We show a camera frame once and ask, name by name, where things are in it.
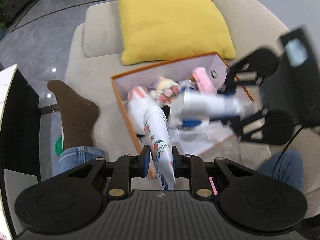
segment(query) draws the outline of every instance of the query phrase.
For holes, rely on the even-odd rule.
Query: plush toy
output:
[[[197,67],[192,71],[192,76],[196,81],[198,90],[203,94],[216,94],[217,90],[212,85],[210,78],[207,75],[207,71],[204,67]]]
[[[171,79],[158,77],[156,89],[150,91],[158,106],[170,106],[172,100],[180,93],[180,85]]]
[[[144,135],[143,115],[149,107],[156,105],[145,87],[134,87],[129,91],[127,111],[137,134]]]
[[[186,79],[179,82],[180,90],[183,91],[183,89],[196,89],[196,84],[192,82],[190,79]]]

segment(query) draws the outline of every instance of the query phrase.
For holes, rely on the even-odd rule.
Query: black cable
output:
[[[292,143],[292,141],[296,138],[296,136],[303,130],[303,128],[304,128],[304,127],[301,126],[301,127],[299,128],[299,130],[292,136],[292,138],[290,139],[290,141],[288,142],[288,144],[285,146],[284,150],[282,151],[282,153],[281,153],[280,156],[278,157],[275,166],[273,167],[273,171],[272,171],[271,177],[273,177],[273,174],[275,173],[276,167],[277,167],[280,159],[282,158],[283,154],[284,154],[285,151],[288,149],[288,147],[289,147],[289,145]]]

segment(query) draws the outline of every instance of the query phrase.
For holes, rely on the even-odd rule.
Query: person's leg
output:
[[[48,89],[54,93],[61,113],[63,150],[82,145],[94,147],[91,134],[99,117],[98,106],[60,80],[50,80]]]
[[[104,151],[94,147],[91,137],[99,117],[98,106],[60,80],[49,81],[48,89],[56,96],[61,113],[64,152],[59,158],[60,173],[94,158],[105,158]]]
[[[303,190],[303,163],[301,155],[295,150],[286,151],[279,160],[275,172],[272,171],[276,165],[276,161],[281,152],[273,155],[269,160],[265,161],[258,172],[278,179],[298,190]]]
[[[97,157],[105,158],[103,150],[89,147],[89,146],[78,146],[72,147],[65,150],[59,158],[59,169],[60,173],[75,168],[89,160]]]

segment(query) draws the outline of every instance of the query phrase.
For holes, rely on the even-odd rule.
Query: beige sofa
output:
[[[260,46],[270,47],[277,55],[282,53],[277,38],[288,28],[257,0],[213,0],[224,16],[230,29],[237,59]],[[110,83],[110,76],[146,63],[124,66],[120,63],[123,51],[120,19],[117,2],[108,2],[89,7],[85,23],[75,31],[71,45],[66,83],[78,94],[98,104],[100,117],[94,127],[97,147],[106,151],[106,158],[115,161],[119,156],[134,154],[135,148],[119,113]],[[250,90],[259,100],[257,90]],[[298,149],[305,165],[304,194],[308,200],[307,217],[320,213],[320,173],[314,164],[319,163],[319,137],[303,131],[291,147]],[[213,161],[216,156],[237,159],[243,165],[256,169],[270,158],[268,146],[238,143],[231,138],[221,146],[202,156]],[[178,188],[188,182],[180,179]],[[158,182],[151,179],[133,179],[132,188],[158,189]]]

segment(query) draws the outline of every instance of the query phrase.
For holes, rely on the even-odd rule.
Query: pink cloth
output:
[[[196,80],[196,85],[199,91],[203,94],[215,94],[217,90],[212,85],[210,78],[207,75],[207,71],[204,67],[197,67],[192,71],[192,76]]]
[[[214,182],[213,182],[213,178],[212,178],[212,177],[209,177],[209,181],[210,181],[210,184],[211,184],[213,193],[214,193],[215,195],[218,195],[217,189],[216,189],[216,187],[215,187],[215,185],[214,185]]]

